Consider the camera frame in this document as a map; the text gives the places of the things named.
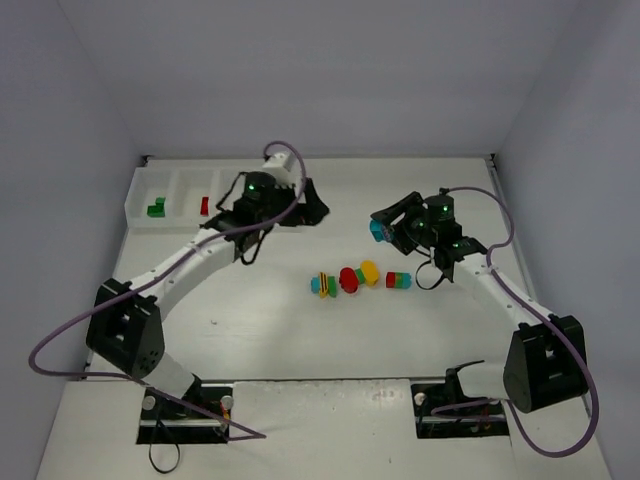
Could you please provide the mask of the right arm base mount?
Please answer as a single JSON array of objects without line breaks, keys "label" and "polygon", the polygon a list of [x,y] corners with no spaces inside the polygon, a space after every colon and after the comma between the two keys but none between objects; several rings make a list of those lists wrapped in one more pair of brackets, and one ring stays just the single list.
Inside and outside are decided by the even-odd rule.
[{"label": "right arm base mount", "polygon": [[410,385],[415,431],[418,439],[479,439],[508,437],[509,427],[500,402],[447,410],[434,416],[432,411],[460,400],[451,400],[444,383]]}]

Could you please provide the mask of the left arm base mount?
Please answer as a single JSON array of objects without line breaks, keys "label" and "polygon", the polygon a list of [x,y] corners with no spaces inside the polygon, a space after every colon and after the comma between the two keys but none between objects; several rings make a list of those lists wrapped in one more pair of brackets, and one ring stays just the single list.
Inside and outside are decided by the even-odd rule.
[{"label": "left arm base mount", "polygon": [[[218,416],[230,415],[231,384],[204,383],[199,406]],[[213,445],[228,442],[229,427],[202,413],[187,409],[146,389],[143,395],[136,443],[138,445]]]}]

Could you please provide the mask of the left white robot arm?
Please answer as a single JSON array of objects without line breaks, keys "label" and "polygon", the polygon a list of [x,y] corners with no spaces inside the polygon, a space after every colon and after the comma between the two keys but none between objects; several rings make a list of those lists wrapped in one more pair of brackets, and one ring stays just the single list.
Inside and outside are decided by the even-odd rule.
[{"label": "left white robot arm", "polygon": [[96,296],[86,344],[135,381],[195,403],[201,380],[165,350],[163,322],[213,273],[260,249],[275,226],[315,226],[329,213],[312,180],[300,188],[266,172],[245,174],[240,197],[201,224],[196,236],[160,265],[126,282],[105,281]]}]

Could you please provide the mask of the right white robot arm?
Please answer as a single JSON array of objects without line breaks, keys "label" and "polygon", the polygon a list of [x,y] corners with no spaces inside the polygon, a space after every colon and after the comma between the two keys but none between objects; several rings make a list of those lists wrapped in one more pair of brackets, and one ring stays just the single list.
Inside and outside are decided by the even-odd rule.
[{"label": "right white robot arm", "polygon": [[461,287],[507,328],[511,338],[504,365],[498,369],[499,388],[489,398],[504,395],[519,411],[530,413],[589,391],[583,370],[556,335],[561,332],[585,359],[581,324],[527,298],[508,279],[501,286],[495,278],[497,266],[487,263],[488,249],[463,234],[447,190],[427,198],[412,192],[372,213],[369,227],[376,241],[385,241],[404,255],[418,248],[428,250],[431,264],[443,278]]}]

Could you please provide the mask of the small red lego brick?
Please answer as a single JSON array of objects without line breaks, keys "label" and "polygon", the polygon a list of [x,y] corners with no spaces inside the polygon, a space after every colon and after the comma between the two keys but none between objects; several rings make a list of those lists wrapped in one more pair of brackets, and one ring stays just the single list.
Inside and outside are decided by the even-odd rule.
[{"label": "small red lego brick", "polygon": [[209,197],[208,196],[203,196],[201,198],[200,215],[204,217],[209,215]]}]

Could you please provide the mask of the yellow black striped lego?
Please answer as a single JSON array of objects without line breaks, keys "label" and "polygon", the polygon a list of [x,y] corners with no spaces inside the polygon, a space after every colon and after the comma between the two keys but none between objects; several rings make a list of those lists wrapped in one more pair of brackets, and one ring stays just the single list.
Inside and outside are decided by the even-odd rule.
[{"label": "yellow black striped lego", "polygon": [[320,279],[320,292],[318,295],[321,298],[329,297],[329,290],[336,289],[335,277],[324,272],[320,272],[318,274],[318,278]]}]

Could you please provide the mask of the cyan round lego brick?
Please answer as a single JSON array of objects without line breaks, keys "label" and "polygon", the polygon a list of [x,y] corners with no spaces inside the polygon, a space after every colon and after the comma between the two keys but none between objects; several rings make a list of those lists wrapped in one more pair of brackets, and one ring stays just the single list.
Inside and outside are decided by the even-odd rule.
[{"label": "cyan round lego brick", "polygon": [[393,235],[389,233],[389,230],[380,222],[371,220],[369,223],[369,231],[374,240],[378,243],[386,242],[391,243]]}]

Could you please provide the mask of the green stepped lego brick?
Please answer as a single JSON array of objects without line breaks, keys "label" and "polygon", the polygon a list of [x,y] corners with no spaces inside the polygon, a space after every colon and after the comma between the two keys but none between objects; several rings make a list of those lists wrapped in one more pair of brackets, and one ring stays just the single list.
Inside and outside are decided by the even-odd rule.
[{"label": "green stepped lego brick", "polygon": [[150,204],[146,208],[146,215],[149,218],[165,218],[166,217],[166,209],[165,209],[165,197],[157,197],[154,200],[153,204]]}]

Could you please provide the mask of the cyan lego brick stack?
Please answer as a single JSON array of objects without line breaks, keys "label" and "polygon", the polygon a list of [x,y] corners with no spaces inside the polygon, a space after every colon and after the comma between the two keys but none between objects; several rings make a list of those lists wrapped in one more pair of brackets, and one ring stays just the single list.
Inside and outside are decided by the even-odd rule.
[{"label": "cyan lego brick stack", "polygon": [[320,279],[317,276],[311,279],[310,289],[313,294],[318,294],[320,292]]}]

